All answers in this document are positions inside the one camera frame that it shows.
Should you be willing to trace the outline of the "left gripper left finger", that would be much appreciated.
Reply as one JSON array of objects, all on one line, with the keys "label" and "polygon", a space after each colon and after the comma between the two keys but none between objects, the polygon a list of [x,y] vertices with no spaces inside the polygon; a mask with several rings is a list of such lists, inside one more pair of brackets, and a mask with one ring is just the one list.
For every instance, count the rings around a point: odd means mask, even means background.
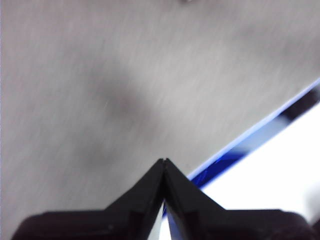
[{"label": "left gripper left finger", "polygon": [[163,204],[165,161],[159,159],[105,209],[49,211],[24,219],[14,240],[146,240]]}]

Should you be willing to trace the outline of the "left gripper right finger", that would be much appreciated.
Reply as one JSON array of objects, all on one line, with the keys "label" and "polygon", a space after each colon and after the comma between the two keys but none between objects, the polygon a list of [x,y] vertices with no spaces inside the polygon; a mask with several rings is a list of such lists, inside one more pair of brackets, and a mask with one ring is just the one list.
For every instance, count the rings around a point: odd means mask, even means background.
[{"label": "left gripper right finger", "polygon": [[203,193],[168,158],[163,183],[175,240],[318,240],[320,225],[279,209],[228,210]]}]

